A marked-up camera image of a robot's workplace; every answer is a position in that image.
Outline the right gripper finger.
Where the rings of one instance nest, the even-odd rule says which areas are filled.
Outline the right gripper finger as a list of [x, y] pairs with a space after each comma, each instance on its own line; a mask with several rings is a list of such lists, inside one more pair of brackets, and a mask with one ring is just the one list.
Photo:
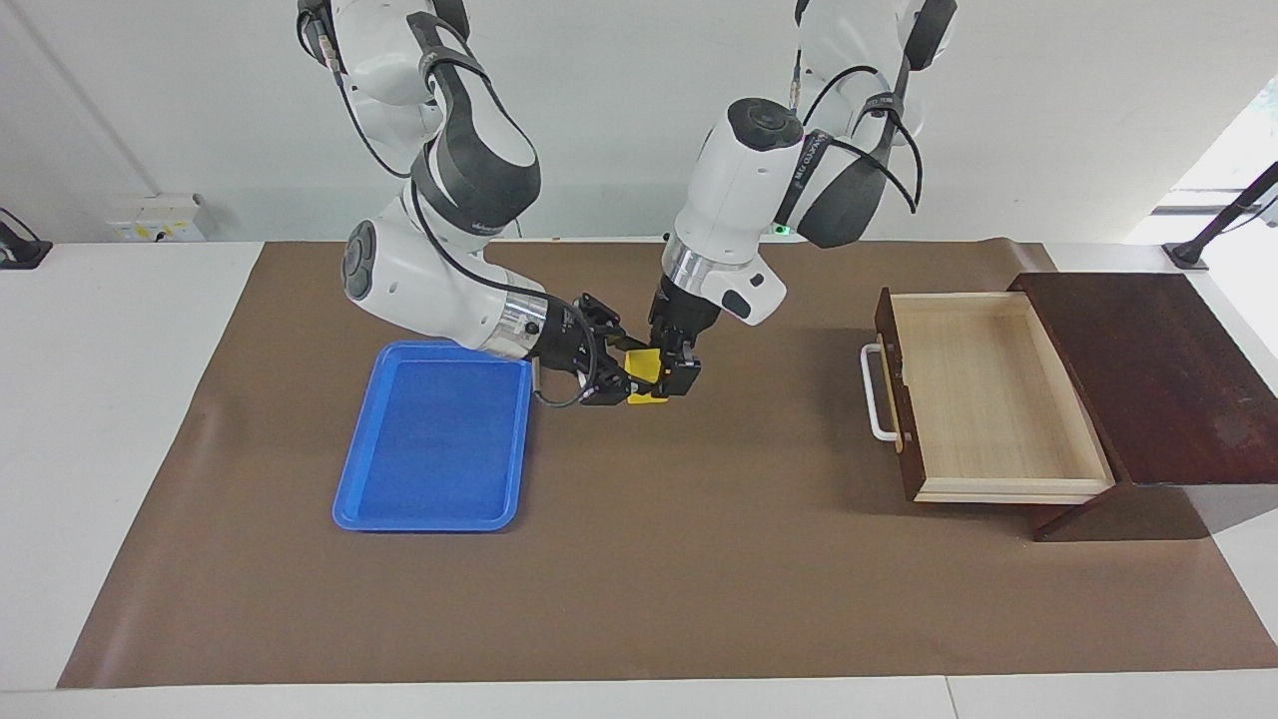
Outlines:
[[617, 363], [598, 364], [593, 373], [581, 372], [579, 383], [579, 404], [584, 406], [625, 404], [636, 387], [636, 381]]
[[583, 292], [579, 298], [579, 312], [584, 315], [584, 322], [590, 333], [604, 344], [604, 347], [616, 347], [622, 352], [642, 351], [651, 347], [648, 344], [631, 337], [624, 328], [621, 315], [611, 307], [603, 304], [589, 292]]

